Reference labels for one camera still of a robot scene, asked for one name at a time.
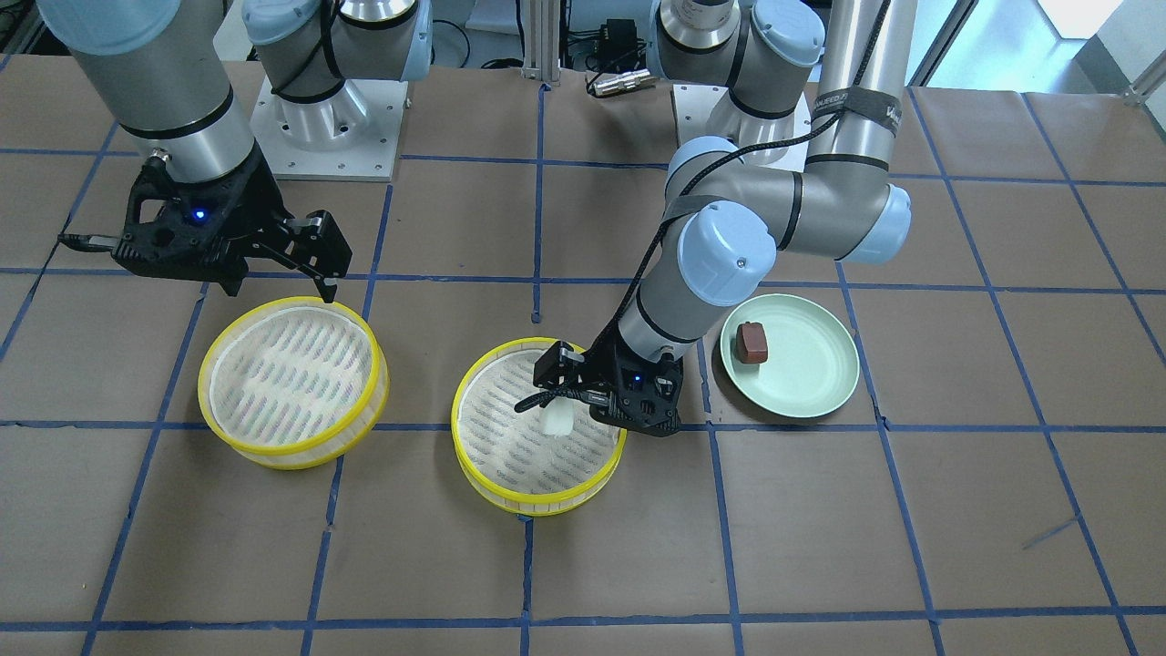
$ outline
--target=white wall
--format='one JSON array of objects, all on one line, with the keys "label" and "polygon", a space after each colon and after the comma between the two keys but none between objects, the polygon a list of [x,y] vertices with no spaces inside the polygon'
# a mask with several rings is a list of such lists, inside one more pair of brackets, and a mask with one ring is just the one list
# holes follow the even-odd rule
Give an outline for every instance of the white wall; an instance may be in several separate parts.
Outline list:
[{"label": "white wall", "polygon": [[[1133,80],[1166,49],[1166,1],[1125,0],[1097,31],[1114,61]],[[1159,124],[1166,125],[1166,85],[1146,103]]]}]

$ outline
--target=metal post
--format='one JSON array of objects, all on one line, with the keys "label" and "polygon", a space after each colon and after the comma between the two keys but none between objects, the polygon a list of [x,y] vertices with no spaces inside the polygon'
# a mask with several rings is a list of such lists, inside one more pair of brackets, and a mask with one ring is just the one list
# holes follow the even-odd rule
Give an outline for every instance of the metal post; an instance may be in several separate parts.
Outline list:
[{"label": "metal post", "polygon": [[559,84],[562,0],[521,0],[522,77]]},{"label": "metal post", "polygon": [[911,76],[911,82],[907,83],[909,86],[927,86],[932,76],[935,75],[935,70],[940,68],[940,63],[951,48],[951,43],[955,42],[955,37],[960,36],[960,31],[967,24],[971,12],[975,10],[978,3],[979,0],[956,0],[955,6],[951,7],[951,13],[943,21],[943,27],[935,35],[935,40],[932,41],[927,54],[919,62],[919,68],[915,69],[914,75]]},{"label": "metal post", "polygon": [[1133,80],[1133,84],[1126,86],[1125,91],[1122,91],[1122,98],[1131,107],[1144,105],[1150,94],[1161,86],[1164,82],[1166,82],[1166,50],[1163,50],[1158,55],[1158,58],[1146,70],[1142,71],[1142,75],[1138,76],[1138,79]]}]

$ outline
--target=duct tape strap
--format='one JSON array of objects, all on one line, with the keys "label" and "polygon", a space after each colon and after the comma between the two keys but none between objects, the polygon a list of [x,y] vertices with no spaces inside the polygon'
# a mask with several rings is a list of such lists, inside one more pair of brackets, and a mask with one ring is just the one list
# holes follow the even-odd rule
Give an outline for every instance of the duct tape strap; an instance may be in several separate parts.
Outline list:
[{"label": "duct tape strap", "polygon": [[872,91],[862,86],[840,89],[838,91],[819,96],[814,100],[813,120],[842,111],[862,114],[890,129],[891,134],[898,134],[899,125],[902,122],[902,105],[898,98],[890,93]]}]

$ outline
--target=plate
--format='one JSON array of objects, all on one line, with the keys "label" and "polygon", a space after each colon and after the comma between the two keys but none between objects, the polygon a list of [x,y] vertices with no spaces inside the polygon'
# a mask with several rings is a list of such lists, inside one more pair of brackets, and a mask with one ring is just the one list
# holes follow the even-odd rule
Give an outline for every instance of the plate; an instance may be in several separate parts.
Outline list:
[{"label": "plate", "polygon": [[[770,358],[742,365],[733,358],[737,326],[765,326]],[[786,417],[821,417],[847,403],[858,386],[858,350],[828,309],[800,296],[754,296],[732,310],[721,330],[721,361],[729,379],[757,405]]]}]

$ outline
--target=light blue joint cap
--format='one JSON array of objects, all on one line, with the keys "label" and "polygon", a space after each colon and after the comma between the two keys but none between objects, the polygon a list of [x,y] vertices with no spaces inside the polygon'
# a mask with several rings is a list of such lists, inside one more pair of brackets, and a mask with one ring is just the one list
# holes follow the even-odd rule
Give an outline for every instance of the light blue joint cap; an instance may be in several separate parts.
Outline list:
[{"label": "light blue joint cap", "polygon": [[409,45],[409,54],[405,57],[405,70],[401,71],[402,82],[422,79],[429,75],[429,48],[433,36],[433,8],[429,0],[419,0],[417,21],[413,27],[413,44]]},{"label": "light blue joint cap", "polygon": [[887,184],[891,193],[883,205],[883,213],[871,226],[863,240],[840,261],[883,263],[899,252],[911,230],[911,196],[894,184]]},{"label": "light blue joint cap", "polygon": [[676,150],[676,154],[672,156],[672,161],[668,162],[668,177],[665,179],[665,185],[667,186],[672,182],[673,174],[676,169],[688,163],[694,157],[701,155],[707,155],[709,153],[724,153],[729,154],[737,149],[737,146],[732,144],[732,141],[725,139],[724,136],[714,136],[711,134],[705,134],[704,136],[697,136],[696,139],[690,139],[684,141],[684,143]]},{"label": "light blue joint cap", "polygon": [[37,2],[44,24],[70,50],[86,55],[124,55],[154,41],[178,13],[180,0]]},{"label": "light blue joint cap", "polygon": [[652,8],[648,10],[648,20],[644,22],[646,26],[644,29],[647,31],[647,51],[644,54],[644,61],[648,64],[648,72],[660,79],[668,79],[668,76],[663,73],[663,63],[660,62],[660,45],[656,43],[656,37],[660,36],[660,33],[656,31],[655,17],[659,13],[660,0],[652,0]]},{"label": "light blue joint cap", "polygon": [[761,217],[732,200],[709,203],[680,231],[680,274],[702,301],[731,306],[747,298],[778,260]]},{"label": "light blue joint cap", "polygon": [[319,9],[316,0],[245,0],[243,24],[255,45],[269,45],[292,36]]},{"label": "light blue joint cap", "polygon": [[810,68],[826,43],[826,27],[814,9],[799,0],[757,0],[753,24],[761,41],[787,62]]}]

